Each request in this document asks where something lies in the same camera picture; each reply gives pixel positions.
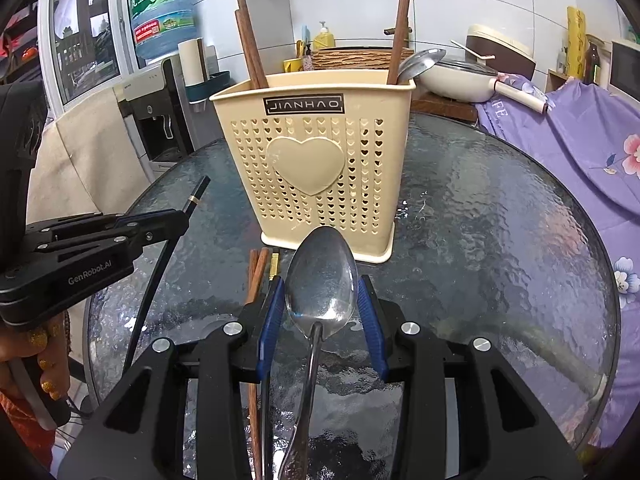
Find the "person's left hand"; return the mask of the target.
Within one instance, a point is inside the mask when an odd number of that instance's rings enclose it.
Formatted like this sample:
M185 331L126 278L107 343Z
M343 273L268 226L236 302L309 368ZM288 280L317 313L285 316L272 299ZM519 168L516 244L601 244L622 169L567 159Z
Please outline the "person's left hand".
M28 332L19 332L1 324L1 392L12 399L21 399L23 395L13 378L9 362L34 356L39 367L37 379L41 389L53 400L66 396L70 388L68 350L65 314L50 318Z

